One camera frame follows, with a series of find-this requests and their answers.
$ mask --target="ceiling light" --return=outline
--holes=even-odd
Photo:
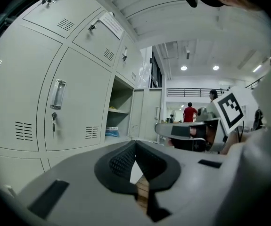
[[[258,69],[260,69],[262,67],[262,65],[259,65],[258,67],[256,67],[255,69],[254,69],[254,73],[258,70]]]

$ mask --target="hair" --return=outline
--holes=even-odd
[[[217,94],[217,91],[215,89],[212,89],[210,91],[210,94],[212,94],[214,96],[214,100],[218,98],[218,94]]]

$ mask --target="window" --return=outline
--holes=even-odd
[[[151,82],[150,88],[161,88],[163,84],[163,76],[158,67],[157,61],[152,53],[152,69],[151,69]]]

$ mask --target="open shelf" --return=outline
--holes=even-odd
[[[122,113],[122,114],[130,114],[129,111],[122,111],[122,110],[116,110],[116,109],[108,109],[109,112],[114,112],[114,113]]]
[[[111,145],[115,143],[120,143],[124,141],[130,141],[131,138],[129,136],[123,136],[123,137],[109,137],[105,136],[105,144],[106,145]]]
[[[114,141],[111,141],[111,144],[118,143],[129,138],[126,136],[128,134],[132,95],[133,88],[130,88],[124,81],[115,77],[109,102],[109,107],[115,109],[108,109],[106,126],[118,127],[120,137],[105,137],[105,143],[108,144],[108,140]]]

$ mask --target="railing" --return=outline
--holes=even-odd
[[[254,83],[251,83],[250,85],[246,86],[245,88],[246,89],[254,89],[255,87],[257,87],[257,85],[260,83],[260,81],[263,79],[263,77],[261,77],[260,79],[256,80]]]
[[[167,89],[168,97],[209,97],[212,89],[207,88],[177,88]],[[227,92],[227,89],[215,89],[218,96],[223,95]]]

